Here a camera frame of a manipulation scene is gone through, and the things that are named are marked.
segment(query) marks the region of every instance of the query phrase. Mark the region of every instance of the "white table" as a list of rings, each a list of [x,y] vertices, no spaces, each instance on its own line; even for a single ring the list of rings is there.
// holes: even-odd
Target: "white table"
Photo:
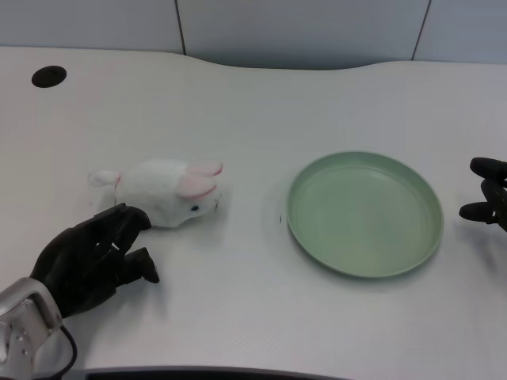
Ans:
[[[51,89],[47,65],[67,69]],[[482,200],[471,158],[506,159],[507,66],[383,63],[257,70],[153,52],[0,48],[0,288],[28,275],[61,230],[111,206],[94,169],[147,158],[222,158],[216,213],[146,246],[138,281],[66,325],[75,369],[205,365],[366,379],[504,379],[507,234],[466,222]],[[291,179],[340,150],[387,154],[435,188],[445,230],[410,275],[345,278],[298,249]],[[67,360],[61,336],[38,371]]]

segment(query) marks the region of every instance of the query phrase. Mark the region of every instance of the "robotic hand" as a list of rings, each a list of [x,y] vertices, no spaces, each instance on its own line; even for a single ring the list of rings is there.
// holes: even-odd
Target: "robotic hand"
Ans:
[[[459,209],[462,218],[486,224],[498,223],[507,231],[507,162],[491,158],[474,158],[470,169],[484,178],[481,183],[486,202],[467,204]]]
[[[117,287],[141,277],[158,283],[146,248],[125,256],[149,228],[143,211],[121,203],[49,243],[30,277],[0,293],[0,379],[30,379],[42,343],[59,328],[70,337],[63,318],[100,305]]]

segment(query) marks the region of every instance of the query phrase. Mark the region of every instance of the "pink bunny ear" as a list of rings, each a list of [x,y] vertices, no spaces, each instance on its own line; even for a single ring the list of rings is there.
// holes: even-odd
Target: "pink bunny ear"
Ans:
[[[194,162],[187,166],[187,173],[200,174],[201,176],[218,176],[223,169],[223,163],[218,160]]]
[[[185,174],[177,183],[176,195],[184,199],[201,198],[216,189],[210,177]]]

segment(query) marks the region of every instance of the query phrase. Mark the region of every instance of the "gray wall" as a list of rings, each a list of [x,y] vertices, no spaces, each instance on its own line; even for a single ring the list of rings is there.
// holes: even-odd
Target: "gray wall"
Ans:
[[[174,0],[0,0],[0,45],[183,52]]]
[[[415,59],[507,63],[507,0],[433,0]]]
[[[179,1],[192,57],[320,69],[411,59],[427,6],[428,0]]]
[[[175,0],[0,0],[0,45],[186,48],[197,58],[246,67],[357,67],[412,59],[414,52],[419,60],[507,63],[507,0],[432,0],[424,27],[429,0],[177,4],[181,25]]]

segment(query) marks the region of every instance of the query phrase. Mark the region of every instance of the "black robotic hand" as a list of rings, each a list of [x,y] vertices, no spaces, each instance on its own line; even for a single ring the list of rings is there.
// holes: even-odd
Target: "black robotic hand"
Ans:
[[[143,211],[118,204],[55,237],[30,277],[51,292],[64,318],[100,305],[117,287],[141,277],[158,283],[146,248],[125,256],[139,232],[149,228]]]
[[[507,231],[507,162],[491,158],[474,158],[470,169],[484,178],[481,183],[486,202],[467,204],[459,209],[462,218],[486,224],[498,223]]]

